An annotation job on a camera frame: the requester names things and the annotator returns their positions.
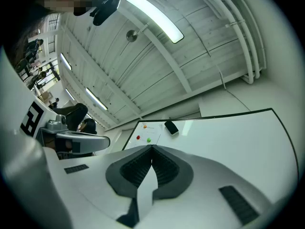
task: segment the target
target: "white ceiling panel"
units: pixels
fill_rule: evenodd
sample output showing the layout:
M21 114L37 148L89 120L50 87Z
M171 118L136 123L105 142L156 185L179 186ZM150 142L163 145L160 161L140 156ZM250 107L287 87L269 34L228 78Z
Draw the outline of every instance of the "white ceiling panel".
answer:
M71 32L59 40L61 52L72 65L72 72L65 72L63 78L106 128L170 105L173 99L187 98L176 75L179 68L192 91L219 82L218 68L224 77L247 73L236 33L226 27L229 21L218 19L202 0L148 1L184 34L180 42L173 44L155 22L126 0L120 3L125 10L116 11L98 27L89 12L79 17L64 14L61 20L62 28L67 24ZM132 21L123 11L134 16L129 17ZM150 35L139 32L145 24ZM139 32L135 42L126 39L130 30ZM95 106L86 87L108 107L107 112Z

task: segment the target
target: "black panel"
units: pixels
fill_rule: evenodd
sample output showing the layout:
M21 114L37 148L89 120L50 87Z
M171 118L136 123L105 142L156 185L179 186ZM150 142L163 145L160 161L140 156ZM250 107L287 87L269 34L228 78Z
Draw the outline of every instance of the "black panel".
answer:
M147 149L120 169L121 175L137 188L143 182L152 165L151 151L151 149Z
M227 186L219 189L242 225L246 225L259 215L244 197L233 187Z
M135 198L132 199L128 213L120 216L116 221L130 228L133 228L139 222L139 211Z
M158 187L174 180L179 173L179 166L173 162L168 156L153 149L152 166L158 180Z
M81 152L81 143L72 142L72 152L80 153Z
M135 153L112 163L106 170L109 185L120 196L136 198L137 189L152 165L158 180L153 199L179 196L191 184L193 169L168 151L170 148L157 145L142 146Z
M73 167L65 168L64 170L66 171L67 174L70 174L70 173L78 172L78 171L85 170L88 168L89 167L86 165L80 165L80 166L73 166Z
M158 180L158 189L152 193L153 200L178 197L192 183L192 167L171 154L171 148L157 145L152 148L152 166Z

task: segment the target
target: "black vent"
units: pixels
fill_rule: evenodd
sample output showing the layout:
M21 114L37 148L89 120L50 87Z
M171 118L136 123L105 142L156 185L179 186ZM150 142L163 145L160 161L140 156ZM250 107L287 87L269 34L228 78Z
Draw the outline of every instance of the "black vent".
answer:
M138 188L146 177L151 165L151 149L149 148L123 165L120 169L120 173L126 180Z
M73 166L73 167L65 168L65 171L67 174L70 174L70 173L78 172L78 171L85 170L88 168L89 167L86 165L80 165L80 166Z
M161 187L176 178L179 173L179 166L169 157L153 149L152 166L158 180L158 187Z
M246 225L259 215L244 197L233 187L227 186L219 189L242 225Z

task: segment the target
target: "fluorescent light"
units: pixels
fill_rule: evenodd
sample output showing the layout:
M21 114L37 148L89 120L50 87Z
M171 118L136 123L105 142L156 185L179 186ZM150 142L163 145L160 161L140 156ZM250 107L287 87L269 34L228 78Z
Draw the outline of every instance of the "fluorescent light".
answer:
M183 39L183 34L169 18L147 0L127 0L148 15L172 40L177 43Z
M86 114L90 119L93 119L89 114ZM94 121L96 124L97 124L97 122L96 121Z
M86 88L86 92L104 109L107 110L107 107L100 101L97 99L97 97L88 89Z
M68 63L68 61L66 60L65 56L63 56L62 53L61 53L61 58L62 58L62 60L64 61L64 63L65 63L65 65L67 66L67 68L68 68L69 70L72 70L70 64Z
M69 94L69 96L75 101L74 97L72 97L71 93L68 91L68 89L66 88L66 92Z
M119 1L118 7L117 7L116 9L118 9L118 8L119 8L119 6L120 6L120 3L121 3L121 0Z

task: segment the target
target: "wall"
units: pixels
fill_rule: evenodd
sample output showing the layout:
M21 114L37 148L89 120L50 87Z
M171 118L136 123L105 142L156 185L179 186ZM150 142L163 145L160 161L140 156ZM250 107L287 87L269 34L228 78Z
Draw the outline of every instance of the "wall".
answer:
M45 57L38 58L38 59L39 59L39 61L40 61L41 63L42 63L43 61L46 61L46 62L42 63L42 65L45 65L45 64L47 64L47 63L49 63L49 62L52 62L53 60L56 60L56 58L57 58L56 52L51 52L51 53L49 53L49 55L47 55L47 56L45 56Z
M127 130L127 131L122 131L122 133L120 134L117 141L112 145L112 149L110 151L112 153L121 151L122 148L124 147L125 143L127 142L129 136L132 134L132 131L133 131L133 129Z
M55 85L49 88L48 92L52 93L53 95L53 98L51 99L52 103L55 102L55 98L59 98L57 105L58 108L62 108L70 100L70 97L63 88L61 81L57 82Z
M62 108L72 107L72 106L74 106L74 104L71 102L71 100L69 100Z
M305 113L302 106L285 89L279 87L267 77L261 76L254 84L242 80L227 83L227 90L238 99L218 87L201 95L200 110L202 116L227 115L240 112L273 108L287 129L299 162L300 173L305 163L304 128Z
M305 104L305 63L300 42L272 0L245 0L256 20L266 53L266 75Z

